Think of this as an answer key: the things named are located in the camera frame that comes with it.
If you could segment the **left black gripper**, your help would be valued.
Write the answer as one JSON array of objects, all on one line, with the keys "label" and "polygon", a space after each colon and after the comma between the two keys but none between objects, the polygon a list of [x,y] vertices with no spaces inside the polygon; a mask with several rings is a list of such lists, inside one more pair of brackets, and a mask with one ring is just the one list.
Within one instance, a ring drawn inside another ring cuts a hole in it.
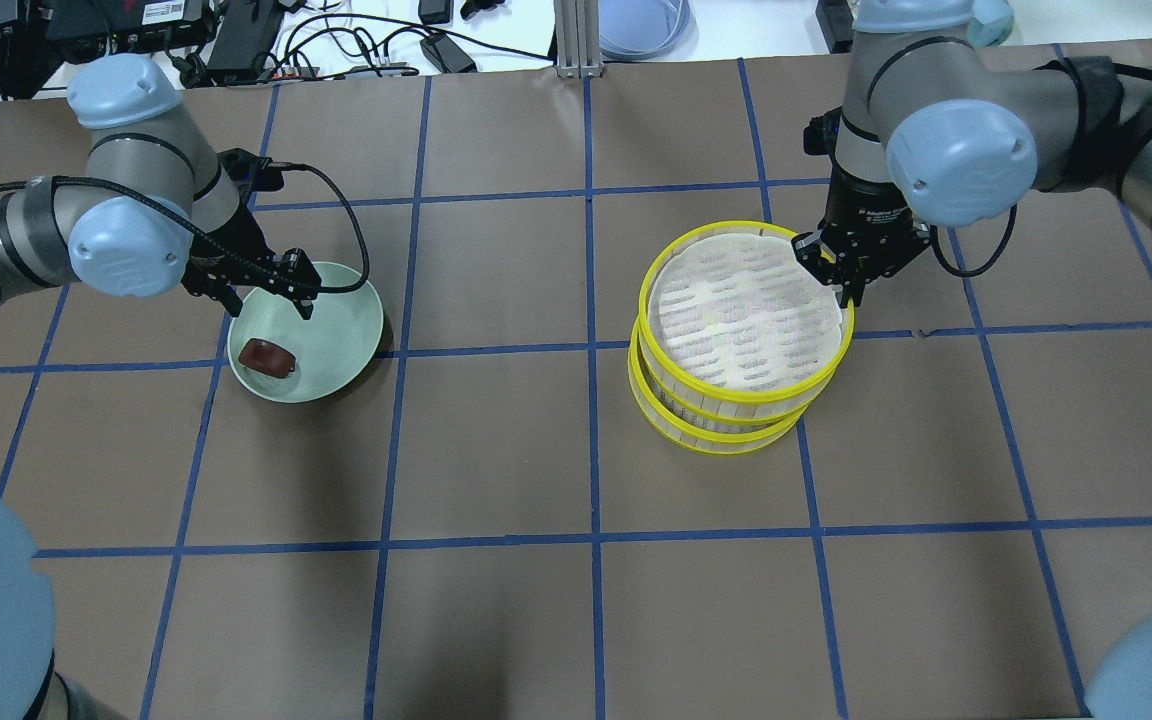
[{"label": "left black gripper", "polygon": [[238,202],[238,209],[214,232],[195,237],[180,285],[194,296],[217,301],[230,318],[238,318],[243,310],[232,286],[259,287],[287,297],[308,323],[321,291],[320,279],[302,249],[270,249],[252,211]]}]

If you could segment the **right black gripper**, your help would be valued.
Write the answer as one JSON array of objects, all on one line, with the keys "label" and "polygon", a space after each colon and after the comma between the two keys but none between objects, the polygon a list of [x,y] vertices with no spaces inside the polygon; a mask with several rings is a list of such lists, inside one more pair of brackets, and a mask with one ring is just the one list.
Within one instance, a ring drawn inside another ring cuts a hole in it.
[{"label": "right black gripper", "polygon": [[890,181],[831,169],[826,210],[814,232],[791,240],[797,262],[814,281],[836,286],[840,309],[859,309],[867,286],[904,270],[931,247],[931,232]]}]

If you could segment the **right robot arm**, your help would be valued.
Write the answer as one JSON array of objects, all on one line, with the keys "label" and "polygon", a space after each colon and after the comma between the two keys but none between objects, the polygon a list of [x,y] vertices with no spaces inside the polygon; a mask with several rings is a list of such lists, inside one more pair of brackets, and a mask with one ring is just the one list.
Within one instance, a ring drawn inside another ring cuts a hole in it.
[{"label": "right robot arm", "polygon": [[826,211],[796,259],[859,306],[865,288],[938,233],[1011,215],[1030,192],[1101,188],[1152,233],[1152,67],[1064,56],[986,68],[969,1],[861,1],[840,108],[810,120],[804,149],[831,162]]}]

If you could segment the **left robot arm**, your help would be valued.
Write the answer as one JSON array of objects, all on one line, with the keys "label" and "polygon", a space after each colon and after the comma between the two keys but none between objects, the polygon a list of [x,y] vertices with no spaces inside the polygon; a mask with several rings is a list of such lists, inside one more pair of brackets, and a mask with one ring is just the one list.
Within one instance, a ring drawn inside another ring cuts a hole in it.
[{"label": "left robot arm", "polygon": [[242,311],[259,287],[310,319],[321,279],[305,253],[270,250],[241,187],[177,88],[141,55],[97,59],[67,91],[91,132],[82,176],[0,190],[0,306],[81,282],[114,297],[182,287]]}]

